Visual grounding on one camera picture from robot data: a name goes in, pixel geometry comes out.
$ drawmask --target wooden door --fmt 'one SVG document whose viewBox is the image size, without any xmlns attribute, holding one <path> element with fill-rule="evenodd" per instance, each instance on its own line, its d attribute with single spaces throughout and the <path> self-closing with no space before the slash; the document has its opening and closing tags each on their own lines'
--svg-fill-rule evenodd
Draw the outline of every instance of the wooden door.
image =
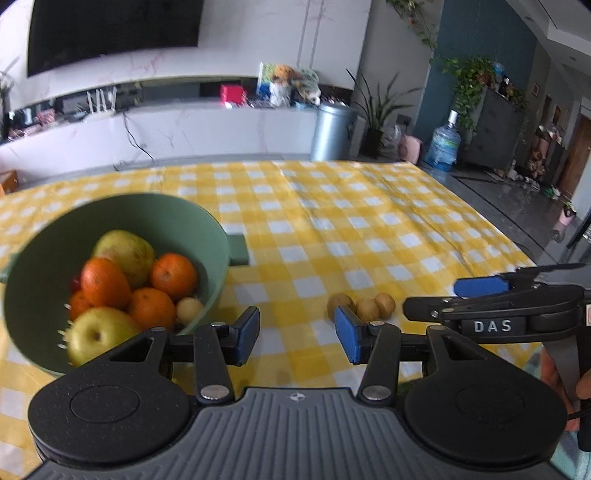
<svg viewBox="0 0 591 480">
<path fill-rule="evenodd" d="M 558 182 L 558 189 L 568 198 L 573 197 L 587 160 L 591 154 L 591 120 L 581 115 L 573 138 L 573 148 Z"/>
</svg>

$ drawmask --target orange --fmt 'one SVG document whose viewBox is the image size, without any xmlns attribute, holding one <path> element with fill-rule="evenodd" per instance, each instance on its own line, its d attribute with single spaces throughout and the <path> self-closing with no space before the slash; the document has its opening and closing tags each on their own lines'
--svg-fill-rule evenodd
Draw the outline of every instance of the orange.
<svg viewBox="0 0 591 480">
<path fill-rule="evenodd" d="M 92 308 L 92 305 L 86 299 L 84 292 L 82 290 L 78 290 L 76 293 L 74 293 L 74 295 L 72 295 L 70 297 L 70 300 L 68 300 L 68 304 L 70 305 L 70 321 L 71 322 L 76 320 L 86 310 L 89 310 Z"/>
<path fill-rule="evenodd" d="M 155 288 L 139 288 L 131 294 L 127 313 L 141 328 L 165 327 L 172 330 L 177 309 L 163 291 Z"/>
<path fill-rule="evenodd" d="M 189 297 L 197 287 L 197 271 L 182 255 L 164 254 L 152 266 L 150 282 L 174 301 Z"/>
<path fill-rule="evenodd" d="M 131 298 L 127 277 L 115 262 L 93 257 L 84 264 L 80 285 L 86 299 L 95 307 L 124 310 Z"/>
</svg>

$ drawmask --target small potato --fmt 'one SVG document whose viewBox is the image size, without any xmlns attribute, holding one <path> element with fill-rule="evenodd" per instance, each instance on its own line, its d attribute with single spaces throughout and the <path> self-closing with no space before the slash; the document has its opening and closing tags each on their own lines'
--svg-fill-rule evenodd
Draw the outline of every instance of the small potato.
<svg viewBox="0 0 591 480">
<path fill-rule="evenodd" d="M 329 298 L 328 303 L 326 304 L 326 310 L 329 314 L 329 319 L 334 322 L 335 320 L 335 310 L 338 307 L 349 307 L 349 309 L 355 313 L 355 302 L 344 293 L 336 293 Z"/>
<path fill-rule="evenodd" d="M 185 297 L 177 303 L 177 319 L 183 325 L 187 326 L 199 315 L 202 308 L 203 305 L 198 299 Z"/>
<path fill-rule="evenodd" d="M 396 302 L 387 293 L 378 293 L 374 298 L 374 302 L 378 304 L 379 317 L 382 320 L 389 319 L 390 315 L 396 310 Z"/>
<path fill-rule="evenodd" d="M 357 302 L 357 317 L 363 323 L 379 319 L 379 307 L 373 299 L 360 299 Z"/>
</svg>

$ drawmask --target hanging plant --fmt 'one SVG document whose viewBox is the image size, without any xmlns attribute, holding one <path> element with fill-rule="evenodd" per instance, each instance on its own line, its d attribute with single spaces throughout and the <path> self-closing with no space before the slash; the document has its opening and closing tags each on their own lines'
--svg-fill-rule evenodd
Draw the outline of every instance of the hanging plant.
<svg viewBox="0 0 591 480">
<path fill-rule="evenodd" d="M 517 108 L 520 112 L 526 113 L 530 103 L 525 98 L 525 92 L 520 88 L 514 88 L 513 93 L 509 101 Z"/>
<path fill-rule="evenodd" d="M 423 10 L 424 1 L 420 0 L 386 0 L 386 3 L 392 5 L 396 13 L 408 23 L 408 27 L 416 32 L 421 43 L 435 52 L 437 43 L 436 25 L 425 20 Z"/>
<path fill-rule="evenodd" d="M 486 57 L 464 60 L 443 58 L 443 73 L 456 78 L 453 91 L 456 95 L 453 109 L 457 112 L 457 124 L 468 130 L 476 129 L 476 122 L 470 114 L 480 103 L 482 92 L 494 78 L 492 62 Z"/>
</svg>

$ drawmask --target television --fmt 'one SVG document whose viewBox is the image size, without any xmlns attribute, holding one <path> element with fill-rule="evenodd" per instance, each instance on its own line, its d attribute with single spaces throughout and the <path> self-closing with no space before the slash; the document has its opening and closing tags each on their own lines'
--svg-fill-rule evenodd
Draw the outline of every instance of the television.
<svg viewBox="0 0 591 480">
<path fill-rule="evenodd" d="M 196 47 L 204 0 L 35 0 L 28 75 L 146 48 Z"/>
</svg>

